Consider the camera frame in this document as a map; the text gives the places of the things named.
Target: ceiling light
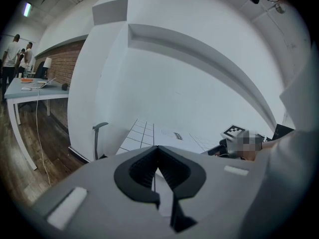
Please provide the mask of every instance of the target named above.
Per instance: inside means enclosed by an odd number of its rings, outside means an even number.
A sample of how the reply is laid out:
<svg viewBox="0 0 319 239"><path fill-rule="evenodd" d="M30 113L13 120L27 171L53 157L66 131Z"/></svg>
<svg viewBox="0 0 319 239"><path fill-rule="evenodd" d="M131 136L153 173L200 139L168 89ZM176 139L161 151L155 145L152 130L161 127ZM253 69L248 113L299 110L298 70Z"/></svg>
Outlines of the ceiling light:
<svg viewBox="0 0 319 239"><path fill-rule="evenodd" d="M31 4L29 4L29 3L27 2L26 5L25 5L25 8L24 8L24 13L23 13L23 15L26 16L26 17L28 17L28 14L29 14L30 9L31 9Z"/></svg>

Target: wooden floor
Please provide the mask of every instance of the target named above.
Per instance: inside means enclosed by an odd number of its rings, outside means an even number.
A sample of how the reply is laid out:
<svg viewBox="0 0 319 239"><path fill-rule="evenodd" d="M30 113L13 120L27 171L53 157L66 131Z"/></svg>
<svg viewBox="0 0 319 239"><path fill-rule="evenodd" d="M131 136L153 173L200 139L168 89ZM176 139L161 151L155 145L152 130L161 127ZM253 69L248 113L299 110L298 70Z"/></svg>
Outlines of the wooden floor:
<svg viewBox="0 0 319 239"><path fill-rule="evenodd" d="M19 110L19 130L23 142L35 165L35 171L27 163L13 134L7 105L0 104L0 178L11 198L30 206L49 188L48 177L42 164L42 153L36 131L34 112L29 106ZM67 177L83 165L68 152L69 136L46 115L45 106L38 107L39 135L43 148L44 163L51 185Z"/></svg>

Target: white table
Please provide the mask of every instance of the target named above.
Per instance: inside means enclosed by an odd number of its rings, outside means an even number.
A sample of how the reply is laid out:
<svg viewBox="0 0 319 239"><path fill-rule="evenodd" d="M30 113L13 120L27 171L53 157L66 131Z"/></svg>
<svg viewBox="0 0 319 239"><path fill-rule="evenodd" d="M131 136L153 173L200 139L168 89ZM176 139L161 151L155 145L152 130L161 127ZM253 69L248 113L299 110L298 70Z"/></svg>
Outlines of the white table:
<svg viewBox="0 0 319 239"><path fill-rule="evenodd" d="M20 146L20 149L24 157L26 158L26 160L28 161L28 163L30 164L33 170L35 170L37 167L25 148L25 145L22 141L19 128L18 128L18 124L19 125L21 124L19 111L18 111L18 104L30 102L30 101L37 101L37 100L47 100L47 115L50 116L50 99L69 97L69 91L62 90L61 88L62 85L55 81L53 81L49 85L46 85L44 88L40 89L39 97L38 97L38 89L32 89L31 91L21 90L22 87L30 87L31 85L32 86L37 85L37 81L43 81L43 80L34 78L32 83L22 83L21 79L14 78L4 95L4 98L6 98L7 100L9 117L10 117L15 138Z"/></svg>

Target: dark pants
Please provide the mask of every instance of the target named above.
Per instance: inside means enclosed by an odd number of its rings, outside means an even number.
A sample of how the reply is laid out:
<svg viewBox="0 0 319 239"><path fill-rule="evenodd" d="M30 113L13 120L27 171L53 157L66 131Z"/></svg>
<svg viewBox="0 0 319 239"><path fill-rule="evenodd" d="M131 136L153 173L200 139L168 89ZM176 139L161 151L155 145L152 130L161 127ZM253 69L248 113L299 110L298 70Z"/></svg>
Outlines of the dark pants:
<svg viewBox="0 0 319 239"><path fill-rule="evenodd" d="M23 78L24 71L25 71L25 69L22 66L20 66L18 68L18 73L16 74L16 77L19 78L19 73L22 73L21 77Z"/></svg>
<svg viewBox="0 0 319 239"><path fill-rule="evenodd" d="M4 94L6 91L6 81L9 78L9 84L12 82L14 76L14 67L2 68L2 100L4 101Z"/></svg>

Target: person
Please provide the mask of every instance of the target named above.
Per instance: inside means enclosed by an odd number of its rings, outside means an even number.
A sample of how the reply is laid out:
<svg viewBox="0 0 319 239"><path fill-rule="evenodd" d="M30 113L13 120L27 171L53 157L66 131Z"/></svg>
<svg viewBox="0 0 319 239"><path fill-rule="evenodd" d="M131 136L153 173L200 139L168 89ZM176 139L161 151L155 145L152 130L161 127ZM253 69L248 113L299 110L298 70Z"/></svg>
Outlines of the person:
<svg viewBox="0 0 319 239"><path fill-rule="evenodd" d="M8 45L8 48L4 51L1 65L2 68L2 103L5 103L4 94L6 91L6 81L9 78L9 84L12 82L14 77L14 69L19 63L20 47L18 42L20 35L16 34L13 42Z"/></svg>
<svg viewBox="0 0 319 239"><path fill-rule="evenodd" d="M32 42L29 42L26 46L26 51L24 52L24 58L22 58L19 68L18 68L18 76L19 73L22 73L22 76L24 74L24 71L28 69L28 65L32 59Z"/></svg>
<svg viewBox="0 0 319 239"><path fill-rule="evenodd" d="M24 58L24 52L25 52L25 49L22 49L20 53L20 57L19 57L19 65L20 65L20 62L22 61L22 58ZM17 77L17 78L19 77L18 68L16 68L15 70L14 77Z"/></svg>

